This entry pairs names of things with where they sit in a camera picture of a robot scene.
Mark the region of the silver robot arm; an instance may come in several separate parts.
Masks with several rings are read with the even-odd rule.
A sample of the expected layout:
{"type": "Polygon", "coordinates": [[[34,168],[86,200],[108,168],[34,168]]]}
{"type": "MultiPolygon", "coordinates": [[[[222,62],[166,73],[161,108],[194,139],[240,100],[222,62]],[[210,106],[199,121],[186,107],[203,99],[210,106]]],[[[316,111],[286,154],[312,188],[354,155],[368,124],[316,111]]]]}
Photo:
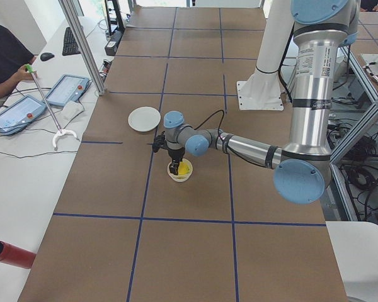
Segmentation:
{"type": "Polygon", "coordinates": [[[194,129],[183,114],[164,116],[164,131],[153,151],[167,150],[169,173],[176,175],[186,153],[203,155],[209,148],[273,169],[273,182],[286,200],[318,200],[331,180],[331,149],[326,143],[337,51],[357,36],[359,1],[274,1],[263,34],[254,73],[237,83],[242,110],[273,110],[281,105],[280,66],[290,42],[298,48],[289,142],[268,145],[225,133],[194,129]]]}

